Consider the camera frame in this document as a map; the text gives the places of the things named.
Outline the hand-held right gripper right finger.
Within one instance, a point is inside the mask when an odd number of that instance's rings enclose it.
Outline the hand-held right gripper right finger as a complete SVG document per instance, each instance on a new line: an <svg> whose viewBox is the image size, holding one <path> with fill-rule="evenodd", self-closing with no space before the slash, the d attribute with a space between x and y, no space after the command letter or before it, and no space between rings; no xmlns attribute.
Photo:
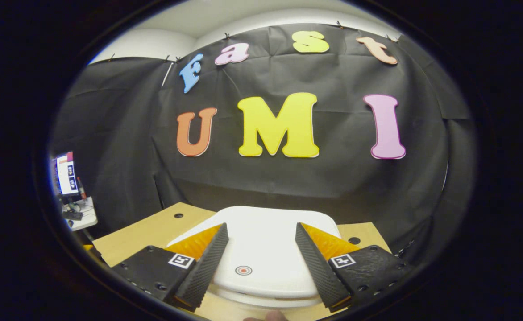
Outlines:
<svg viewBox="0 0 523 321"><path fill-rule="evenodd" d="M303 222L295 242L324 306L331 312L360 308L392 294L413 265L373 244L358 247Z"/></svg>

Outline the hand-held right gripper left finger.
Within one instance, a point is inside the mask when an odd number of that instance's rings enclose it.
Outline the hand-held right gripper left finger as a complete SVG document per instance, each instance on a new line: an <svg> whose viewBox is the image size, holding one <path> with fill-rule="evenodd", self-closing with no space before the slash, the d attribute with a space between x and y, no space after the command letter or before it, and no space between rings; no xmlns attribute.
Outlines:
<svg viewBox="0 0 523 321"><path fill-rule="evenodd" d="M145 294L194 312L202 304L228 242L227 224L217 224L166 248L146 246L112 270Z"/></svg>

